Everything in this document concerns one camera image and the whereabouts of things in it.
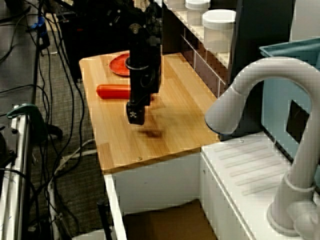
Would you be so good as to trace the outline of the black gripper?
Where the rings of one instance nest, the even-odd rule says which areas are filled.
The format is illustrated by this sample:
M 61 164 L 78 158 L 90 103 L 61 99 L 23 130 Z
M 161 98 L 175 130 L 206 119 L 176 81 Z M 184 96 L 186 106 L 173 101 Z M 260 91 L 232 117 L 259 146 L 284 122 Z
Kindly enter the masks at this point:
M 125 66 L 129 69 L 130 77 L 130 97 L 126 104 L 127 119 L 132 125 L 143 125 L 145 123 L 144 106 L 149 106 L 152 94 L 160 90 L 161 61 L 134 65 L 128 57 Z

